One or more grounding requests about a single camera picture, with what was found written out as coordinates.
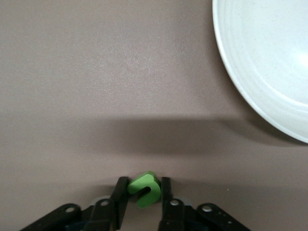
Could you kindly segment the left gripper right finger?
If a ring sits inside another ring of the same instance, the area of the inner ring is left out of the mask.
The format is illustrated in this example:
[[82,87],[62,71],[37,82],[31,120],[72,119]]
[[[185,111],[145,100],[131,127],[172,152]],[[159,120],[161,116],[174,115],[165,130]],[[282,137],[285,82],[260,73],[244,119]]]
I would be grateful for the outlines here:
[[162,219],[159,231],[248,231],[249,229],[215,204],[194,209],[173,196],[171,179],[161,178]]

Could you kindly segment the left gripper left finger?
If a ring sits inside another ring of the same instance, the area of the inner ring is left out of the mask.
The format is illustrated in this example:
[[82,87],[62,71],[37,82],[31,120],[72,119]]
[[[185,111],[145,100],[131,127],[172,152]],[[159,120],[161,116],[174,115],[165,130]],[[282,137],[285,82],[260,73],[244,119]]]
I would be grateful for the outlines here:
[[97,200],[82,210],[77,204],[64,204],[44,215],[24,231],[116,231],[121,228],[128,204],[128,177],[120,177],[111,196]]

